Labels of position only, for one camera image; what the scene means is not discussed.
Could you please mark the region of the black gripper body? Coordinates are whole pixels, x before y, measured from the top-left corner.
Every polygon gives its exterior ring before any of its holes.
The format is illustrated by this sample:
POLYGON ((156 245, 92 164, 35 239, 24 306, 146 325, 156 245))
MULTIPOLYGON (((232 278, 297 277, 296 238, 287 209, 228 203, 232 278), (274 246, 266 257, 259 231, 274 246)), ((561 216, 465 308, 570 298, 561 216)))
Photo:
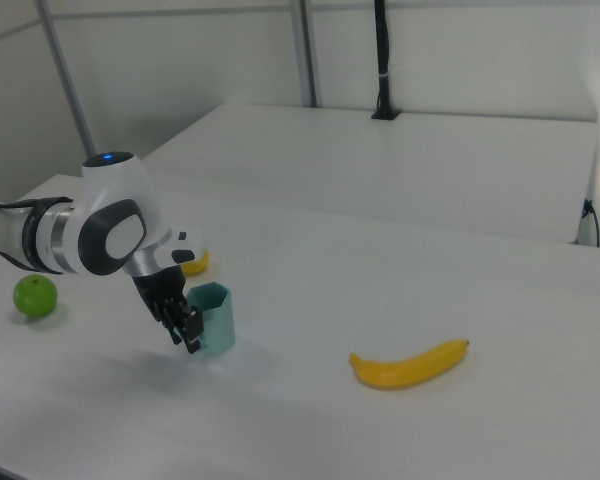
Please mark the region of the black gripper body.
POLYGON ((169 267, 147 276, 133 277, 132 280, 156 321, 160 321, 159 304, 167 299, 173 299, 179 304, 180 321, 182 321, 183 313, 188 310, 188 304, 183 293, 185 275, 179 266, 169 267))

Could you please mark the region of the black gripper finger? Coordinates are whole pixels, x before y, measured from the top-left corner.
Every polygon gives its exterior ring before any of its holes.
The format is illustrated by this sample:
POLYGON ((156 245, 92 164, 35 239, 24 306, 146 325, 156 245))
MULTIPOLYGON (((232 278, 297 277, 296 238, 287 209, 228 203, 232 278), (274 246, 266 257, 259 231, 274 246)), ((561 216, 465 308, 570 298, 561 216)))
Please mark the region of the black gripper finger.
POLYGON ((182 342, 180 335, 180 314, 179 304, 173 299, 167 299, 159 304, 159 318, 163 326, 169 331, 171 339, 175 345, 182 342))
POLYGON ((203 333, 202 311, 198 307, 192 307, 185 311, 182 316, 181 334, 189 354, 194 354, 201 348, 200 336, 203 333))

